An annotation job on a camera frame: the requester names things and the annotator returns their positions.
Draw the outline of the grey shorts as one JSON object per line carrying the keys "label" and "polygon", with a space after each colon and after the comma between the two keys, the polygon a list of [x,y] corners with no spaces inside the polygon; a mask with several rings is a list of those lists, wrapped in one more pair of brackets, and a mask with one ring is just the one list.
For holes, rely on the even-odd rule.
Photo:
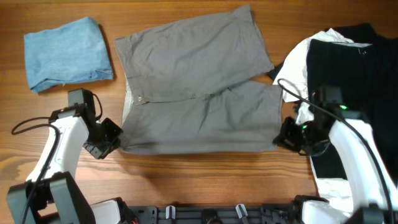
{"label": "grey shorts", "polygon": [[273,151],[282,90],[250,6],[116,39],[126,77],[121,150],[130,154]]}

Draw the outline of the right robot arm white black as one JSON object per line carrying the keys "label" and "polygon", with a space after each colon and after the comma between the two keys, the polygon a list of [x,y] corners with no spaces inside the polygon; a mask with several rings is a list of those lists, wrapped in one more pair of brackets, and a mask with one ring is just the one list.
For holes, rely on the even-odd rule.
{"label": "right robot arm white black", "polygon": [[397,187],[379,155],[373,129],[360,111],[347,107],[338,88],[322,87],[312,103],[314,119],[296,124],[285,119],[274,143],[310,158],[333,146],[343,165],[352,212],[331,205],[329,198],[298,195],[290,204],[291,223],[397,223]]}

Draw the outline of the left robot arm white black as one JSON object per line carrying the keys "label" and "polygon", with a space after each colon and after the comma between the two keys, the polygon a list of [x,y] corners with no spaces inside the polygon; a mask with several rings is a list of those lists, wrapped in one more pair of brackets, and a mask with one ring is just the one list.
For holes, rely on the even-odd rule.
{"label": "left robot arm white black", "polygon": [[49,136],[34,170],[10,187],[7,204],[16,223],[130,223],[120,198],[90,205],[75,182],[82,149],[104,159],[120,145],[121,128],[96,115],[99,98],[89,90],[68,92],[68,106],[53,111],[43,126]]}

